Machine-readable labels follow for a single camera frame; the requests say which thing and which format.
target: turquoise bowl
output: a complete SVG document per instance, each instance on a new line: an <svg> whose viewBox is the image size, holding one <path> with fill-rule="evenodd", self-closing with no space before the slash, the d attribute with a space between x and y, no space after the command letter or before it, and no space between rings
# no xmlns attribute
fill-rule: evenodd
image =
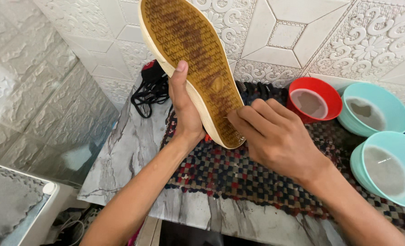
<svg viewBox="0 0 405 246"><path fill-rule="evenodd" d="M375 133L361 145L357 146L350 158L351 171L360 185L373 194L386 198L405 207L405 195L402 197L387 196L385 193L380 191L380 189L370 178L364 163L364 150L368 146L376 146L385 149L399 159L405 168L405 134L393 131L382 131Z"/></svg>
<svg viewBox="0 0 405 246"><path fill-rule="evenodd" d="M342 111L338 120L348 131L364 137L379 132L354 116L346 102L349 97L363 98L375 104L384 115L385 131L405 132L405 105L391 92L368 83L352 84L345 89L342 95Z"/></svg>

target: red bowl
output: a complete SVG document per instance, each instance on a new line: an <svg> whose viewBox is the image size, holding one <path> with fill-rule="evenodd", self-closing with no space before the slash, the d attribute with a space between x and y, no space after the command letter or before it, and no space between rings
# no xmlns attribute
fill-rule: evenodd
<svg viewBox="0 0 405 246"><path fill-rule="evenodd" d="M327 104L328 113L323 119L312 117L301 111L290 97L291 93L297 89L308 89L318 93ZM339 93L326 82L312 77L302 77L294 80L289 86L289 96L287 99L286 108L297 114L304 124L313 123L323 120L332 120L336 118L342 111L342 99Z"/></svg>

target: tan rubber sole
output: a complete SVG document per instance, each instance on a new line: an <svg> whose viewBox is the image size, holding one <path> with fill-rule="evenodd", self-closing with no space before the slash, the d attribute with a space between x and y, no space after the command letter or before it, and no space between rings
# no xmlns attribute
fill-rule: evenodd
<svg viewBox="0 0 405 246"><path fill-rule="evenodd" d="M186 0L140 0L139 19L146 45L169 77L180 60L189 63L186 88L210 137L239 147L245 138L226 116L243 102L209 20Z"/></svg>

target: water in bowl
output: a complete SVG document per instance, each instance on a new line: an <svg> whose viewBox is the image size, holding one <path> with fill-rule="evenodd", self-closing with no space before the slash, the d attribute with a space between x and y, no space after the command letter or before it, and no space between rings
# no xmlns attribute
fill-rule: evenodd
<svg viewBox="0 0 405 246"><path fill-rule="evenodd" d="M377 146L364 150L366 170L374 184L390 197L405 196L405 167L399 159Z"/></svg>
<svg viewBox="0 0 405 246"><path fill-rule="evenodd" d="M348 97L346 102L354 116L365 125L377 131L386 129L385 116L375 104L359 97Z"/></svg>
<svg viewBox="0 0 405 246"><path fill-rule="evenodd" d="M291 92L290 98L298 109L314 118L324 119L328 114L324 99L314 91L297 89Z"/></svg>

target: marble countertop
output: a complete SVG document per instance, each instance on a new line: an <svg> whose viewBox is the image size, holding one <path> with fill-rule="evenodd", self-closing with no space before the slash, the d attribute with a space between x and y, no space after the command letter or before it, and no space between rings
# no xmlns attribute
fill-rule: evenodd
<svg viewBox="0 0 405 246"><path fill-rule="evenodd" d="M130 95L140 83L141 77ZM154 158L166 130L170 105L170 100L163 105L154 105L152 117L143 119L129 100L126 102L78 199L106 205ZM349 245L334 221L303 215L293 217L273 206L215 199L201 192L163 189L149 215L272 245Z"/></svg>

